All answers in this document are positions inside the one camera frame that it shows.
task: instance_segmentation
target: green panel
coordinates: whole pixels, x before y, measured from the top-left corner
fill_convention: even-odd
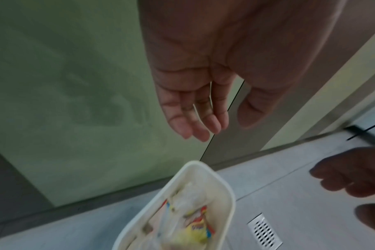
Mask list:
[[[167,126],[134,0],[0,0],[0,153],[53,204],[170,176],[207,145]]]

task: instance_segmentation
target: human hand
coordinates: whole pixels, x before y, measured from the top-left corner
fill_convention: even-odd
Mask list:
[[[170,127],[201,141],[209,139],[207,129],[226,129],[226,98],[236,75],[251,86],[238,109],[240,125],[262,119],[313,61],[345,2],[138,0],[149,65]]]
[[[320,161],[310,171],[330,191],[345,191],[354,197],[375,194],[375,147],[348,150]]]

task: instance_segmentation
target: white trash bin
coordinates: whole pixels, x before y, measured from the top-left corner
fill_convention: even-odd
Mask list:
[[[236,208],[236,198],[229,184],[215,171],[200,161],[190,161],[163,187],[160,192],[127,224],[117,237],[112,250],[126,250],[142,228],[177,190],[189,182],[205,188],[211,203],[208,213],[215,235],[208,241],[205,250],[220,250]]]

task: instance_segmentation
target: metal drain cover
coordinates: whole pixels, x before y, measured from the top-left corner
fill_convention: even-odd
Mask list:
[[[255,240],[262,250],[276,250],[281,246],[281,239],[274,232],[274,229],[270,226],[263,214],[251,220],[248,223],[248,227],[251,229]]]

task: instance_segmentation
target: tile floor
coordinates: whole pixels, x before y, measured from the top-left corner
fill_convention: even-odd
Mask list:
[[[375,249],[375,232],[354,216],[357,205],[373,202],[321,189],[308,174],[316,162],[368,146],[347,132],[266,155],[218,173],[230,183],[237,209],[223,250],[259,250],[247,223],[263,213],[281,240],[280,250]],[[156,191],[0,238],[0,250],[111,249],[126,223]]]

